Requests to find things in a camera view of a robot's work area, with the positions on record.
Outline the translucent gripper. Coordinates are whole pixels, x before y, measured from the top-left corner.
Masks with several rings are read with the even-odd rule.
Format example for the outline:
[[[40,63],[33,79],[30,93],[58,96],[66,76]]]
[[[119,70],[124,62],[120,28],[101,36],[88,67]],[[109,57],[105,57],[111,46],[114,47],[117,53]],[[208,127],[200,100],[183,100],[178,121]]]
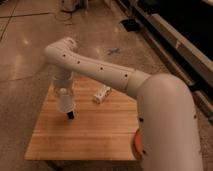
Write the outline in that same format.
[[[55,69],[53,72],[53,87],[56,96],[61,90],[73,95],[73,73],[64,69]]]

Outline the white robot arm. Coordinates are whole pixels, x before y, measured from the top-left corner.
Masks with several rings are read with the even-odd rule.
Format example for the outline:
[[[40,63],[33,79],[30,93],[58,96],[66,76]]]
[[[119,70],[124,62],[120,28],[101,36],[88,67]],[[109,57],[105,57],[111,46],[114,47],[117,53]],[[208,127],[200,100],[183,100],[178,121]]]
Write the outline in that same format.
[[[180,78],[92,59],[76,49],[75,40],[66,37],[44,53],[59,80],[74,71],[137,101],[143,171],[204,171],[195,103]]]

